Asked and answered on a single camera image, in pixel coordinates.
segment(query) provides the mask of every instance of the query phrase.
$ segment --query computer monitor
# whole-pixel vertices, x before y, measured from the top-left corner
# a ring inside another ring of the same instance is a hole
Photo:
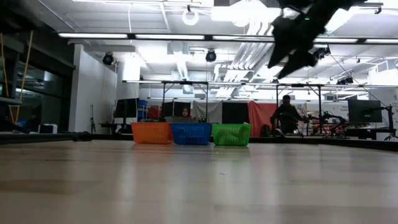
[[[137,106],[139,99],[118,100],[116,105],[115,118],[135,118],[137,117]]]
[[[354,123],[380,123],[383,118],[378,100],[348,100],[348,117]]]

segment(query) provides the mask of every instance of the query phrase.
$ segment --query white ceiling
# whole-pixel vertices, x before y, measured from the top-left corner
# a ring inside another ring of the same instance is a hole
[[[41,19],[59,32],[130,32],[128,11],[129,5],[102,4],[92,2],[73,2],[72,0],[26,0]],[[209,15],[200,14],[199,22],[188,26],[182,21],[184,7],[165,6],[165,18],[160,6],[143,6],[134,4],[131,7],[131,32],[133,33],[176,33],[176,34],[245,34],[245,28],[236,27],[232,22],[215,22]],[[211,8],[201,8],[211,13]],[[354,15],[345,25],[336,30],[337,36],[361,37],[397,37],[398,13],[385,10],[379,15],[373,13]],[[143,74],[170,73],[176,64],[168,62],[165,55],[167,42],[164,41],[96,41],[92,45],[134,45],[142,58],[147,62]],[[220,58],[233,57],[240,44],[221,42],[189,42],[189,46],[213,48],[225,55]],[[332,55],[345,69],[357,67],[356,57],[398,57],[398,46],[360,46],[333,45]],[[300,70],[292,78],[318,77],[328,78],[339,74],[343,69],[330,58],[324,59],[315,68]],[[187,62],[189,70],[214,69],[213,63],[192,59]]]

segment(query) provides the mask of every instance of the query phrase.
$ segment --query ceiling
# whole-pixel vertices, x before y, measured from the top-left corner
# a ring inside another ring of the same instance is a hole
[[[72,0],[27,0],[27,3],[45,23],[58,32],[247,34],[249,28],[249,26],[237,27],[229,21],[211,20],[213,1],[203,1],[202,7],[194,8],[200,11],[199,20],[194,26],[186,25],[182,21],[185,6],[169,6],[162,3],[156,5],[103,4]],[[398,21],[398,9],[395,10],[390,5],[378,15],[374,14],[374,9],[365,9],[356,12],[332,35],[397,37],[398,23],[396,21]],[[143,75],[170,74],[170,71],[177,69],[175,61],[167,55],[168,42],[166,41],[91,40],[89,44],[104,49],[110,45],[135,46],[137,53],[145,61],[141,69]],[[233,61],[241,48],[240,43],[187,42],[187,44],[189,47],[215,49],[218,54],[216,63]],[[365,80],[367,70],[383,61],[380,58],[398,58],[398,46],[332,45],[330,48],[332,56],[339,63],[336,63],[332,57],[327,57],[315,68],[301,69],[291,74],[287,78],[290,80],[285,82],[304,82],[308,81],[308,78],[312,78],[313,82],[327,82],[330,77],[342,73],[343,68],[354,69],[358,78]],[[195,56],[191,55],[187,58],[188,71],[212,72],[215,63],[206,63],[204,57],[204,53],[195,52]]]

